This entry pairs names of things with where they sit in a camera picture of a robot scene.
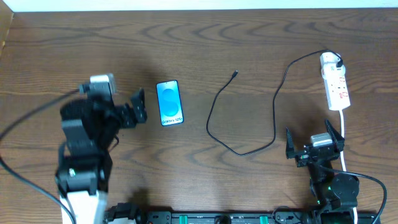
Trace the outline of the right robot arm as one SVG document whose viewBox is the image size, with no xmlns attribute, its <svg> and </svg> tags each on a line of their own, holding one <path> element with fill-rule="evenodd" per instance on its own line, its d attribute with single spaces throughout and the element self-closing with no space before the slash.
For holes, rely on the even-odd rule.
<svg viewBox="0 0 398 224">
<path fill-rule="evenodd" d="M 353 209 L 358 206 L 359 180 L 348 174 L 332 171 L 332 161 L 340 158 L 345 146 L 344 137 L 325 121 L 326 132 L 311 137 L 311 143 L 296 151 L 292 135 L 286 130 L 285 154 L 294 159 L 297 167 L 307 167 L 310 190 L 318 201 L 302 223 L 353 223 Z"/>
</svg>

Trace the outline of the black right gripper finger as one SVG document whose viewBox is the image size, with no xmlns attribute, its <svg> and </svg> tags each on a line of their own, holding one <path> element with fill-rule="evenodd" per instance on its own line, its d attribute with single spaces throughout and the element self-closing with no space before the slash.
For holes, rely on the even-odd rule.
<svg viewBox="0 0 398 224">
<path fill-rule="evenodd" d="M 325 120 L 327 132 L 330 134 L 336 152 L 342 152 L 345 146 L 345 138 L 332 126 L 328 119 Z"/>
<path fill-rule="evenodd" d="M 293 159 L 295 157 L 295 148 L 294 148 L 294 142 L 292 139 L 292 135 L 288 128 L 286 128 L 286 136 L 287 136 L 287 142 L 286 142 L 286 148 L 285 148 L 285 155 L 286 155 L 286 158 Z"/>
</svg>

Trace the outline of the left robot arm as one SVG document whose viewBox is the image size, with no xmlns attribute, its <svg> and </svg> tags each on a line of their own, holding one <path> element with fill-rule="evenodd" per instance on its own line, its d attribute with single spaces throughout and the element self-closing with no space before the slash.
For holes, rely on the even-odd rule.
<svg viewBox="0 0 398 224">
<path fill-rule="evenodd" d="M 120 129 L 145 123 L 147 112 L 143 89 L 124 105 L 115 105 L 108 90 L 87 95 L 60 109 L 66 141 L 58 151 L 55 182 L 65 217 L 71 214 L 73 223 L 102 223 L 113 165 L 109 148 Z"/>
</svg>

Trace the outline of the blue Galaxy smartphone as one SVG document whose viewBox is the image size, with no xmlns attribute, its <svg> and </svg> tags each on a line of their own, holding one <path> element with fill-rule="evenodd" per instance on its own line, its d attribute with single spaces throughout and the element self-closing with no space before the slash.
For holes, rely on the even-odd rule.
<svg viewBox="0 0 398 224">
<path fill-rule="evenodd" d="M 169 80 L 156 84 L 160 122 L 162 126 L 184 122 L 178 81 Z"/>
</svg>

